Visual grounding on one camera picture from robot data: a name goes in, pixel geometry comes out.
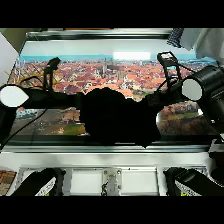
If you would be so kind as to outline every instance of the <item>white circular joint cap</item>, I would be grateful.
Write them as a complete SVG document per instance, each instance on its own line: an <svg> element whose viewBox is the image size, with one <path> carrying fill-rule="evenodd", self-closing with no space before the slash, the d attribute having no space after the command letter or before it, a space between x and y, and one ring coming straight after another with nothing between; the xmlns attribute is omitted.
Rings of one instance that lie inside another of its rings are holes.
<svg viewBox="0 0 224 224"><path fill-rule="evenodd" d="M0 100L7 107L19 107L29 96L18 86L6 86L0 92Z"/></svg>
<svg viewBox="0 0 224 224"><path fill-rule="evenodd" d="M186 79L182 85L182 94L190 100L200 100L202 97L202 88L194 79Z"/></svg>

